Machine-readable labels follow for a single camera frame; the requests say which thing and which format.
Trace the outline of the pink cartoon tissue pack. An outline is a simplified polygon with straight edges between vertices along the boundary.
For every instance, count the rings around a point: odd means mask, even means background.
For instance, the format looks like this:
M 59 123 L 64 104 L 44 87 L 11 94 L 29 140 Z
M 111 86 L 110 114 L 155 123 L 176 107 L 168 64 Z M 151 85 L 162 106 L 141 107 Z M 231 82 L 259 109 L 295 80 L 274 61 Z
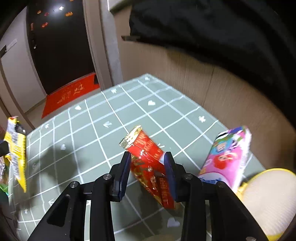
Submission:
M 246 167 L 252 134 L 247 126 L 239 126 L 216 137 L 199 173 L 205 183 L 226 183 L 237 192 Z

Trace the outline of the black jacket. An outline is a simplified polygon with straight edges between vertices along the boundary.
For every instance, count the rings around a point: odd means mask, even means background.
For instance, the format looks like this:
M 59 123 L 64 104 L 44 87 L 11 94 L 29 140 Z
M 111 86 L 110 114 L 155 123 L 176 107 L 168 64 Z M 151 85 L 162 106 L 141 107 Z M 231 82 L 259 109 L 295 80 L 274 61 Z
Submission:
M 129 27 L 123 40 L 220 66 L 295 124 L 295 1 L 136 1 Z

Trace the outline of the red snack wrapper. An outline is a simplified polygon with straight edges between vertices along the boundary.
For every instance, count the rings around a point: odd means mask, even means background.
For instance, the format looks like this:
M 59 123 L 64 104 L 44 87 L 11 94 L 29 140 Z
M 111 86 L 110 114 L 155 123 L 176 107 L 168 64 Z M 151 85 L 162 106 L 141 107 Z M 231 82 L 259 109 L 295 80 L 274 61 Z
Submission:
M 131 153 L 130 170 L 147 192 L 163 208 L 177 209 L 166 178 L 165 152 L 144 132 L 142 126 L 135 126 L 119 145 Z

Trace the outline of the red door mat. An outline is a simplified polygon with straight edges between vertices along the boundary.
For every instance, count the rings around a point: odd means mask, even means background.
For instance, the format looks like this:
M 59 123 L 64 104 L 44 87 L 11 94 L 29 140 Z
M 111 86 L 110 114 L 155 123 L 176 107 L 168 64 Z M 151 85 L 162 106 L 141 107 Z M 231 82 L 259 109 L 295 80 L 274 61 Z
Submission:
M 65 85 L 64 87 L 61 87 L 59 90 L 47 95 L 42 118 L 45 118 L 52 112 L 72 102 L 73 100 L 99 88 L 100 85 L 95 73 L 91 73 Z

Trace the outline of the yellow round sponge pad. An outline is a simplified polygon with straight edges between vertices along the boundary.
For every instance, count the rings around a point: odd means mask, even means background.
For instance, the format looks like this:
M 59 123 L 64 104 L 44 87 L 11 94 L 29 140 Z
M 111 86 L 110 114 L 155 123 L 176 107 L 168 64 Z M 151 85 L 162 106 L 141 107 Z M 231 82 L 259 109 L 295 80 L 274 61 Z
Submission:
M 265 170 L 243 182 L 236 195 L 268 240 L 279 240 L 295 216 L 295 173 L 283 168 Z

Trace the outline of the yellow chip bag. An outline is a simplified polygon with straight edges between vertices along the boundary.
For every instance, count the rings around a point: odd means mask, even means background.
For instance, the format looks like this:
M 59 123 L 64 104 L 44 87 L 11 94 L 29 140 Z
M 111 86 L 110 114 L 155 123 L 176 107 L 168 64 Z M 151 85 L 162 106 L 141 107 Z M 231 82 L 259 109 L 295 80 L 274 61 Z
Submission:
M 20 124 L 17 116 L 8 118 L 8 125 L 4 140 L 8 143 L 9 153 L 5 157 L 10 161 L 13 174 L 23 192 L 27 192 L 25 176 L 26 168 L 26 130 Z

